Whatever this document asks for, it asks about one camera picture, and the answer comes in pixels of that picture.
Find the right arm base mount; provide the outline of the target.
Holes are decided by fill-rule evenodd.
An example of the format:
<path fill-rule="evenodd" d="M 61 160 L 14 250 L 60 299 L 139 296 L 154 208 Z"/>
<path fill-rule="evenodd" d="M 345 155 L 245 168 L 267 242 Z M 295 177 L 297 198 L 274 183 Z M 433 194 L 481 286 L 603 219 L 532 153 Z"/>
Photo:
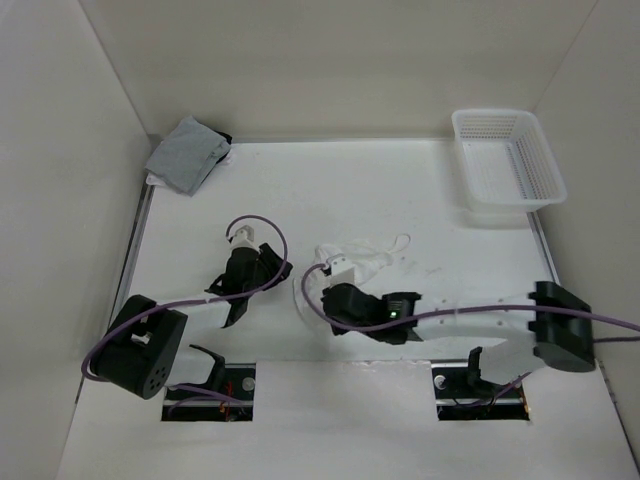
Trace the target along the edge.
<path fill-rule="evenodd" d="M 440 421 L 529 421 L 522 382 L 497 385 L 469 380 L 464 363 L 431 368 L 436 415 Z"/>

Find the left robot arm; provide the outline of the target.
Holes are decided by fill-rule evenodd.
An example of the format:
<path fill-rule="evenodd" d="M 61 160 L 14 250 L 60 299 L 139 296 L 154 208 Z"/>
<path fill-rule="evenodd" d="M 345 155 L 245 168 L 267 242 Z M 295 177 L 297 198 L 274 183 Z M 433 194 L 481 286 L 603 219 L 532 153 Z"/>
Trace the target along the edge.
<path fill-rule="evenodd" d="M 278 255 L 268 244 L 235 247 L 226 270 L 210 285 L 208 296 L 166 304 L 144 296 L 130 297 L 107 333 L 83 360 L 81 371 L 91 381 L 114 384 L 142 399 L 165 386 L 189 317 L 181 307 L 222 304 L 222 328 L 235 325 L 250 298 L 288 278 L 289 249 Z"/>

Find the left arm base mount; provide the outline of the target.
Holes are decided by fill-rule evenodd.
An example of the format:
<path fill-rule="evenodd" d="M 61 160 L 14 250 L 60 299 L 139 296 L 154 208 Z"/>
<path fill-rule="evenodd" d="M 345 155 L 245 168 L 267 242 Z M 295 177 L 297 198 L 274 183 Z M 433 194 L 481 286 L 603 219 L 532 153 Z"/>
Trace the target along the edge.
<path fill-rule="evenodd" d="M 255 364 L 229 364 L 212 386 L 168 389 L 163 422 L 251 422 L 256 391 Z"/>

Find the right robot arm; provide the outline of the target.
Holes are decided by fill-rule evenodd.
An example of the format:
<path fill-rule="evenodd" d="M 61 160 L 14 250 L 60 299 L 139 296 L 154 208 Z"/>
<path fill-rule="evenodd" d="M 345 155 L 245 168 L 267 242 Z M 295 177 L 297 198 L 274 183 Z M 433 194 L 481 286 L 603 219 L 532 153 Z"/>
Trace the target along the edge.
<path fill-rule="evenodd" d="M 483 396 L 543 367 L 569 373 L 595 369 L 589 304 L 551 281 L 538 281 L 529 304 L 513 310 L 449 307 L 419 319 L 416 292 L 380 298 L 340 283 L 323 290 L 321 305 L 334 335 L 361 333 L 377 342 L 403 345 L 449 337 L 499 339 L 468 355 L 464 384 Z"/>

